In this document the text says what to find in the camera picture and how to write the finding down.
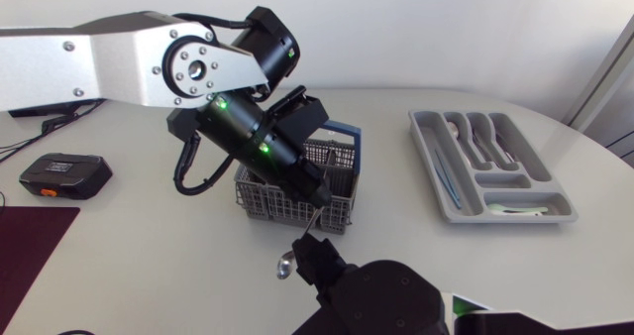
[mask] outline power cord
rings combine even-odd
[[[31,144],[37,142],[38,140],[42,139],[43,137],[51,134],[52,132],[61,129],[63,127],[66,127],[67,125],[79,120],[80,118],[90,114],[92,111],[94,111],[95,109],[97,109],[99,106],[101,106],[103,103],[105,102],[105,99],[98,99],[95,101],[94,105],[92,107],[90,107],[89,109],[85,110],[84,112],[81,113],[73,113],[71,115],[67,115],[67,116],[61,116],[61,117],[56,117],[53,119],[49,119],[45,122],[42,123],[42,133],[39,134],[37,137],[28,139],[28,140],[24,140],[22,142],[18,142],[18,143],[14,143],[12,145],[9,146],[4,146],[4,147],[0,147],[0,155],[3,154],[7,154],[6,156],[0,158],[0,163],[8,160],[9,158],[13,157],[16,153],[22,151],[23,149],[27,148],[28,146],[30,146]]]
[[[214,27],[228,28],[228,29],[246,29],[250,28],[253,23],[251,21],[229,21],[226,19],[220,19],[216,17],[209,17],[200,14],[191,13],[178,13],[174,14],[174,17],[186,20],[198,22],[202,25],[209,25]]]
[[[227,171],[231,162],[234,160],[233,157],[228,156],[220,166],[214,171],[214,173],[209,176],[209,178],[204,179],[204,181],[194,187],[186,187],[183,185],[183,180],[185,179],[185,175],[191,167],[191,164],[194,162],[194,158],[196,157],[196,151],[198,151],[198,145],[200,144],[200,136],[197,133],[194,133],[185,145],[182,147],[182,152],[180,153],[180,158],[178,159],[178,164],[176,164],[176,170],[174,171],[174,185],[176,186],[176,190],[183,195],[193,196],[198,195],[209,189],[213,186],[216,181],[220,179],[220,177]]]

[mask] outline gray plastic tray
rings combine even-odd
[[[450,222],[560,223],[577,220],[578,215],[562,187],[506,114],[410,111],[409,117],[414,143],[430,175],[441,209]],[[458,138],[452,134],[449,122],[458,127]],[[452,181],[458,202],[445,186],[447,179]],[[546,207],[548,210],[538,215],[512,212],[500,215],[489,209],[487,205],[490,204],[500,204],[504,208]]]

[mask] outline gray wire basket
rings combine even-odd
[[[331,204],[324,208],[314,227],[322,231],[343,234],[351,224],[350,215],[355,205],[359,143],[355,145],[335,141],[308,140],[304,143],[306,158],[326,173],[326,181],[333,193]],[[236,201],[251,218],[271,220],[287,225],[306,227],[314,211],[306,202],[292,202],[277,186],[264,183],[240,165],[236,176]]]

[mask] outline orange tab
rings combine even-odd
[[[50,189],[42,189],[42,190],[40,190],[40,193],[43,196],[52,196],[52,197],[56,197],[57,196],[57,191],[50,190]]]

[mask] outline basket handle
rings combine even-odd
[[[355,159],[353,160],[353,170],[355,172],[355,175],[359,175],[359,173],[361,172],[361,128],[333,120],[328,120],[321,126],[321,129],[338,132],[353,137],[355,141]]]

